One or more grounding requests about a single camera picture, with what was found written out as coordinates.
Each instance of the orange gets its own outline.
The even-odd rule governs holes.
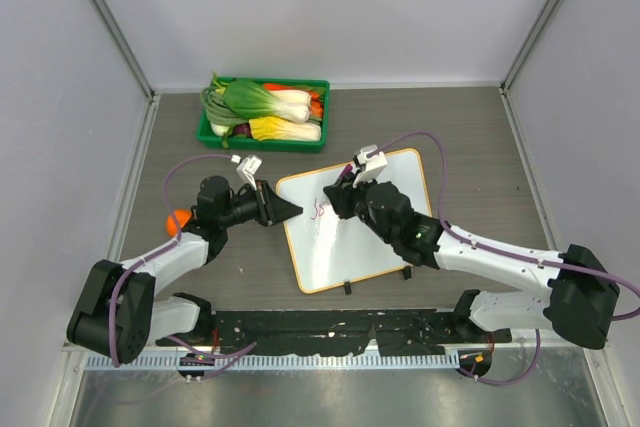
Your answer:
[[[176,217],[178,218],[178,222],[180,222],[180,228],[184,227],[186,223],[189,222],[189,220],[191,219],[190,210],[176,209],[173,211],[173,213],[176,214]],[[169,237],[174,237],[178,233],[178,230],[176,229],[176,224],[170,215],[167,217],[167,222],[165,223],[165,227],[167,228],[167,233],[169,234]]]

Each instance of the yellow flower vegetable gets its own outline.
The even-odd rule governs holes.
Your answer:
[[[317,141],[322,136],[319,125],[296,124],[280,117],[267,116],[249,119],[251,136],[256,140],[306,140]]]

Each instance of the green basket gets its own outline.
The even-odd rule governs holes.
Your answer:
[[[231,82],[231,77],[220,77],[223,82]],[[234,138],[228,137],[227,143],[229,149],[248,149],[248,150],[276,150],[280,152],[320,152],[327,142],[327,130],[329,127],[329,82],[326,80],[306,80],[306,79],[250,79],[258,84],[274,83],[290,85],[295,87],[296,85],[310,85],[312,87],[324,87],[324,116],[322,118],[322,136],[317,141],[303,141],[303,140],[255,140],[247,138]],[[224,149],[222,145],[222,138],[217,136],[211,130],[211,125],[202,109],[202,117],[200,117],[200,125],[198,125],[198,131],[196,132],[196,138],[212,149]]]

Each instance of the white wall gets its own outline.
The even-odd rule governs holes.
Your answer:
[[[145,107],[88,0],[0,0],[0,424],[43,425]]]
[[[513,90],[543,198],[563,245],[588,246],[611,272],[636,285],[638,32],[638,0],[565,0]],[[619,311],[637,306],[638,299],[623,292]],[[633,365],[640,355],[640,320],[615,324],[610,340],[619,360]],[[629,368],[626,379],[634,403],[640,390],[635,371]]]
[[[502,81],[544,0],[107,0],[150,82]]]

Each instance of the robotic arm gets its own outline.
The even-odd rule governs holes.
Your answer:
[[[260,163],[258,157],[250,156],[239,165],[237,171],[247,183],[237,192],[224,177],[204,179],[179,241],[174,238],[121,263],[101,260],[95,264],[69,322],[69,341],[109,356],[109,299],[118,279],[141,260],[144,264],[120,291],[115,322],[120,362],[133,361],[148,342],[170,334],[183,333],[190,343],[206,339],[212,320],[209,302],[182,293],[161,302],[153,299],[178,277],[215,259],[227,242],[230,227],[251,220],[267,227],[302,213],[301,207],[278,197],[267,181],[254,179]]]
[[[377,150],[375,145],[360,150],[355,169],[349,164],[324,188],[338,217],[358,217],[411,265],[481,275],[521,291],[464,292],[454,311],[459,333],[471,338],[503,328],[549,329],[581,347],[604,347],[618,286],[543,265],[564,262],[606,272],[588,249],[571,245],[561,253],[516,247],[416,212],[393,183],[375,180],[386,166]]]

